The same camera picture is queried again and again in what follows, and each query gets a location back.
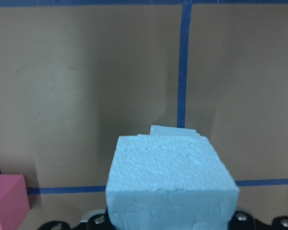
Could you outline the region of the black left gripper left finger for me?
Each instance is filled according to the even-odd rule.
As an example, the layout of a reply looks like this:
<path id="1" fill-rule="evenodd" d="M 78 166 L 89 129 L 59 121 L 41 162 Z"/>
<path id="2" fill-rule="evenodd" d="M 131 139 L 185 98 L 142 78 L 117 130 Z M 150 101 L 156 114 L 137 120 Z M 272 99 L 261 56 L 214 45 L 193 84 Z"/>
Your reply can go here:
<path id="1" fill-rule="evenodd" d="M 67 222 L 50 221 L 41 225 L 38 230 L 86 230 L 86 223 L 79 223 L 74 228 L 71 228 Z"/>

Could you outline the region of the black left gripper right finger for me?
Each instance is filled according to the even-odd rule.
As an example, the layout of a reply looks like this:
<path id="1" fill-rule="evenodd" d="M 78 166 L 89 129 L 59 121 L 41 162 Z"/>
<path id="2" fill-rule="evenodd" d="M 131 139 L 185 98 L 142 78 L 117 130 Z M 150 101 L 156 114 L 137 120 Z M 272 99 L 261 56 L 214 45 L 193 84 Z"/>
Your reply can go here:
<path id="1" fill-rule="evenodd" d="M 288 230 L 288 216 L 274 218 L 270 225 L 255 219 L 254 227 L 256 230 Z"/>

